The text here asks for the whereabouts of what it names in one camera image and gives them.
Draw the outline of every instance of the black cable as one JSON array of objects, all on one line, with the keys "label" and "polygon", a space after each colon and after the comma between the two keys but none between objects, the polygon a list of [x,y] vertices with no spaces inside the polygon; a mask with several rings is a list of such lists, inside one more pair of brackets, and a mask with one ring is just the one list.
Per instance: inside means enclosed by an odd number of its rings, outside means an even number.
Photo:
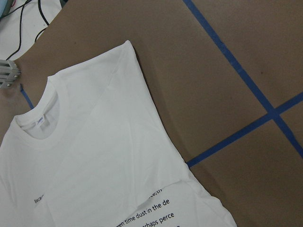
[{"label": "black cable", "polygon": [[32,0],[26,1],[23,5],[21,5],[21,6],[17,7],[17,8],[15,8],[15,9],[14,9],[13,11],[11,11],[9,14],[7,14],[7,15],[5,15],[5,16],[2,16],[0,19],[9,16],[10,14],[12,14],[12,13],[15,12],[16,10],[20,9],[21,7],[24,7],[26,4],[30,3],[31,1],[32,1]]},{"label": "black cable", "polygon": [[42,32],[44,32],[45,30],[46,30],[46,28],[42,29],[42,30],[38,33],[38,35],[37,35],[36,38],[35,38],[35,42],[37,41],[39,35],[40,35]]},{"label": "black cable", "polygon": [[41,0],[38,0],[38,8],[39,8],[39,12],[40,12],[40,14],[41,14],[43,20],[46,22],[47,25],[49,25],[48,21],[46,20],[44,14],[43,14],[43,12],[42,12],[42,9],[41,9]]},{"label": "black cable", "polygon": [[20,38],[20,40],[19,40],[19,47],[6,60],[10,59],[11,56],[13,56],[14,54],[16,54],[20,50],[20,48],[21,48],[21,22],[22,22],[22,14],[23,14],[23,10],[24,10],[25,5],[28,4],[30,1],[31,0],[26,0],[26,2],[22,5],[22,10],[21,10],[21,14],[20,14],[20,24],[19,24],[19,38]]}]

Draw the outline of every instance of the light blue object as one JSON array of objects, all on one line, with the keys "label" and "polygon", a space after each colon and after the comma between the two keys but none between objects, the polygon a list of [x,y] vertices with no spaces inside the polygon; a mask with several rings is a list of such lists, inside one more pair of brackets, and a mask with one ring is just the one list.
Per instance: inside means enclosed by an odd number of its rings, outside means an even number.
[{"label": "light blue object", "polygon": [[0,17],[2,16],[8,0],[0,0]]}]

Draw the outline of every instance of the white surface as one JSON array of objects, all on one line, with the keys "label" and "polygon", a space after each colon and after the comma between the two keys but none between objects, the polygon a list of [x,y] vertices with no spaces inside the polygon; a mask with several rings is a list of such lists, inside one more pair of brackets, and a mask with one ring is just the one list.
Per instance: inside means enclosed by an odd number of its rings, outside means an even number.
[{"label": "white surface", "polygon": [[171,143],[129,41],[48,77],[4,137],[0,181],[23,227],[115,227],[159,199],[171,203],[146,222],[235,226]]},{"label": "white surface", "polygon": [[[25,0],[16,0],[16,4],[12,7],[11,11],[24,4],[24,2]],[[51,23],[61,10],[61,4],[59,0],[41,0],[41,8],[47,21]],[[2,60],[7,59],[19,46],[21,10],[22,8],[18,9],[0,21],[0,59]],[[15,60],[23,55],[34,44],[37,34],[46,27],[47,24],[40,15],[37,0],[32,0],[23,10],[21,49],[10,60]]]}]

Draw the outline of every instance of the brown cardboard surface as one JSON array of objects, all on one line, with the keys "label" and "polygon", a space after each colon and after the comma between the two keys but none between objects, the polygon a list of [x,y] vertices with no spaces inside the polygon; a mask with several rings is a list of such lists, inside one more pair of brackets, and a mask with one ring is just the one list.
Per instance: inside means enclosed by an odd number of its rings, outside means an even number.
[{"label": "brown cardboard surface", "polygon": [[303,103],[299,103],[281,115],[295,138],[303,146]]},{"label": "brown cardboard surface", "polygon": [[303,162],[273,121],[191,168],[239,227],[300,227]]},{"label": "brown cardboard surface", "polygon": [[193,0],[274,107],[303,91],[303,2]]},{"label": "brown cardboard surface", "polygon": [[40,83],[25,84],[29,96],[36,104],[46,76],[127,39],[186,161],[266,113],[181,1],[68,2],[17,60],[22,77]]}]

